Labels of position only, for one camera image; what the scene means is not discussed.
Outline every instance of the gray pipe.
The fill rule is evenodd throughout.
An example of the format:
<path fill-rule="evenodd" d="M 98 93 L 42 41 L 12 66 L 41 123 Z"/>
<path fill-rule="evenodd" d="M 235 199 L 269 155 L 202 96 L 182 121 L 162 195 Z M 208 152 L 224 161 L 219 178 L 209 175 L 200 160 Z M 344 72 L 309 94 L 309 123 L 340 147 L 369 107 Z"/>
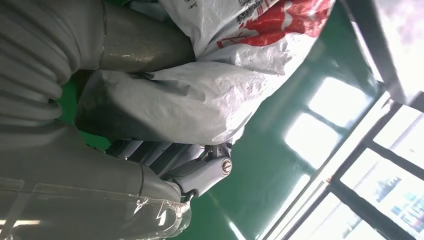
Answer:
<path fill-rule="evenodd" d="M 101 0 L 0 0 L 0 186 L 138 195 L 139 165 L 89 148 L 55 120 L 61 85 L 78 69 L 150 72 L 193 59 L 179 30 Z"/>

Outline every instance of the green epoxy floor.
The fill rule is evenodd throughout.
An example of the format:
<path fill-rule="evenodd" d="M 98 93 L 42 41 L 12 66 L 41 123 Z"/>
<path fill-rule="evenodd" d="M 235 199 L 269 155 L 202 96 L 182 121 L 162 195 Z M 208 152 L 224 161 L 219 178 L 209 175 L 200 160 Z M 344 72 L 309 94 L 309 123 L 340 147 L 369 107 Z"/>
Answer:
<path fill-rule="evenodd" d="M 344 83 L 342 86 L 353 87 L 355 94 L 327 89 L 332 100 L 314 107 L 325 109 L 325 114 L 312 110 L 311 101 L 324 82 L 337 81 Z M 234 145 L 231 175 L 192 201 L 191 225 L 174 239 L 260 239 L 275 215 L 283 213 L 284 206 L 290 204 L 288 197 L 295 186 L 299 183 L 297 188 L 301 189 L 307 183 L 316 172 L 314 164 L 325 161 L 338 148 L 379 94 L 349 19 L 337 2 L 308 58 L 287 83 L 261 105 L 247 124 L 243 137 Z M 76 86 L 72 81 L 64 86 L 59 102 L 64 109 L 60 119 L 72 122 L 77 110 Z M 355 112 L 344 109 L 348 106 L 355 106 Z M 340 126 L 332 121 L 331 110 L 336 112 L 333 116 L 342 114 L 343 110 L 354 115 Z M 287 136 L 294 131 L 292 126 L 299 119 L 305 120 L 303 130 L 295 134 L 297 140 L 290 142 Z M 324 129 L 330 129 L 336 138 L 328 140 Z M 81 134 L 93 147 L 105 149 L 109 145 L 105 138 Z M 308 151 L 317 150 L 314 143 L 331 145 L 326 146 L 328 154 L 314 155 L 301 152 L 299 143 L 302 142 Z"/>

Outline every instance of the window pane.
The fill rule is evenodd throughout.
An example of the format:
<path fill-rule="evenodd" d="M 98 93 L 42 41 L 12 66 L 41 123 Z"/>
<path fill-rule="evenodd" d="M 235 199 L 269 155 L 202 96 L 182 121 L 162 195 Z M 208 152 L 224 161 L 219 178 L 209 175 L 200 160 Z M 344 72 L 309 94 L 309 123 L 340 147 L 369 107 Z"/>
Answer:
<path fill-rule="evenodd" d="M 330 193 L 290 240 L 384 240 L 368 223 Z"/>
<path fill-rule="evenodd" d="M 424 240 L 424 182 L 366 149 L 341 178 L 416 239 Z"/>
<path fill-rule="evenodd" d="M 424 169 L 424 113 L 402 106 L 374 141 Z"/>

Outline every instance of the window frame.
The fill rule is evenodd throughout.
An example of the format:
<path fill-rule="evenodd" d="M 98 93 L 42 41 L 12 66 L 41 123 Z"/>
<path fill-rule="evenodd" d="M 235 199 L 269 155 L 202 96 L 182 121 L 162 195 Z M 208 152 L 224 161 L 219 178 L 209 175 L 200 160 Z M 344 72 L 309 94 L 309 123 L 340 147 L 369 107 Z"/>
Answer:
<path fill-rule="evenodd" d="M 423 99 L 424 93 L 421 93 L 419 99 Z M 311 201 L 309 206 L 306 206 L 304 213 L 300 214 L 299 218 L 294 221 L 289 229 L 286 229 L 284 234 L 279 234 L 276 239 L 289 240 L 290 237 L 296 232 L 296 230 L 304 223 L 304 221 L 311 215 L 311 213 L 318 207 L 321 202 L 328 196 L 329 193 L 333 193 L 340 201 L 347 205 L 355 214 L 361 219 L 366 221 L 372 228 L 374 228 L 379 234 L 388 240 L 414 240 L 415 238 L 410 235 L 406 230 L 401 228 L 395 222 L 393 222 L 388 216 L 384 215 L 371 203 L 366 201 L 364 198 L 359 196 L 354 190 L 346 186 L 342 181 L 341 177 L 348 171 L 348 169 L 355 163 L 359 156 L 366 150 L 370 149 L 375 153 L 379 154 L 383 158 L 391 161 L 400 168 L 406 170 L 412 175 L 424 181 L 424 169 L 408 161 L 407 159 L 397 155 L 393 151 L 381 146 L 374 141 L 377 134 L 388 124 L 392 117 L 399 111 L 403 105 L 397 102 L 393 102 L 390 105 L 390 110 L 387 114 L 381 117 L 373 127 L 368 131 L 363 139 L 356 145 L 351 151 L 343 163 L 337 168 L 334 175 L 327 181 L 322 181 L 321 188 L 315 193 L 318 196 Z"/>

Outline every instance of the red printed graphic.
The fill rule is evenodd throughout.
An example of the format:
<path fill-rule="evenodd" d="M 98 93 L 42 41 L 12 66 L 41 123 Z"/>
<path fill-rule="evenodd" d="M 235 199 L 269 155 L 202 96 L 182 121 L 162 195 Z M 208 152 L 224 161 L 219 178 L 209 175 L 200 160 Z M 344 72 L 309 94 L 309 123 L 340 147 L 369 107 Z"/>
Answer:
<path fill-rule="evenodd" d="M 316 38 L 328 18 L 331 2 L 331 0 L 280 0 L 269 8 L 269 2 L 265 0 L 264 4 L 256 9 L 258 18 L 242 23 L 236 35 L 224 38 L 216 44 L 220 48 L 233 44 L 267 46 L 279 41 L 288 33 L 306 34 Z"/>

